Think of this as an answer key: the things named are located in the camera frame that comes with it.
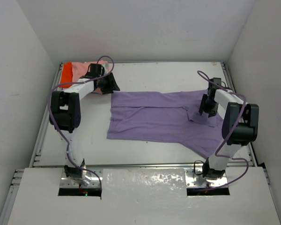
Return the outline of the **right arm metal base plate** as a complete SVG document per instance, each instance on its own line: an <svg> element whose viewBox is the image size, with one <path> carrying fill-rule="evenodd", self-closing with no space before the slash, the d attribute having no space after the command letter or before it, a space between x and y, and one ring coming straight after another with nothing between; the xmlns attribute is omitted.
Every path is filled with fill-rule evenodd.
<svg viewBox="0 0 281 225"><path fill-rule="evenodd" d="M202 175L196 175L193 169L185 170L185 183L187 188L225 188L227 187L227 177L211 180L203 178Z"/></svg>

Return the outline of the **purple t-shirt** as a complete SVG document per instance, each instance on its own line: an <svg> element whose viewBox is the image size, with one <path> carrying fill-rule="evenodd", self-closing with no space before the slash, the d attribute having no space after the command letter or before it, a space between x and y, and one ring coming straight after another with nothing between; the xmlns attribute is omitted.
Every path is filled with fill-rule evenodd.
<svg viewBox="0 0 281 225"><path fill-rule="evenodd" d="M206 90L160 93L115 92L108 139L179 143L211 156L222 141L223 119L199 114Z"/></svg>

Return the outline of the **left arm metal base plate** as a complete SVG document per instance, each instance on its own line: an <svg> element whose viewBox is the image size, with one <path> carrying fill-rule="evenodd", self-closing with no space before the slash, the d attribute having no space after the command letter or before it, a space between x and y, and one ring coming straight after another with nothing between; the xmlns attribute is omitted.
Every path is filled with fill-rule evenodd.
<svg viewBox="0 0 281 225"><path fill-rule="evenodd" d="M99 188L100 181L103 180L103 175L101 171L99 172L99 177L95 176L90 172L86 172L83 179L72 179L66 176L65 172L62 172L59 187L60 188Z"/></svg>

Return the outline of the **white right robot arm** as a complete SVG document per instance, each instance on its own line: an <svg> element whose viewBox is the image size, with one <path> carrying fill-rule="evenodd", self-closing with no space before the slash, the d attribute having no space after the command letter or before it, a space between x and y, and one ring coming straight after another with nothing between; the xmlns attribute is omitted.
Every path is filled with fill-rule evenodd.
<svg viewBox="0 0 281 225"><path fill-rule="evenodd" d="M207 79L207 93L203 94L199 115L208 118L217 114L218 107L225 109L222 124L222 141L215 153L202 167L202 177L216 180L225 174L228 162L241 147L256 140L259 126L259 106L248 103L244 96L221 86L220 78Z"/></svg>

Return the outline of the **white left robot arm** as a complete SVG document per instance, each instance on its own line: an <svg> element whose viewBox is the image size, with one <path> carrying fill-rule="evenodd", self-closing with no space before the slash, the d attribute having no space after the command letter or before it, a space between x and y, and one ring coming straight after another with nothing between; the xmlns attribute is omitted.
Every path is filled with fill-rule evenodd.
<svg viewBox="0 0 281 225"><path fill-rule="evenodd" d="M78 81L70 82L70 87L58 90L55 86L47 100L49 122L60 134L65 143L65 166L67 177L79 181L84 180L90 172L86 168L82 151L76 140L77 128L81 123L81 100L88 94L100 90L102 94L112 94L119 91L112 69L107 64L91 63L85 75Z"/></svg>

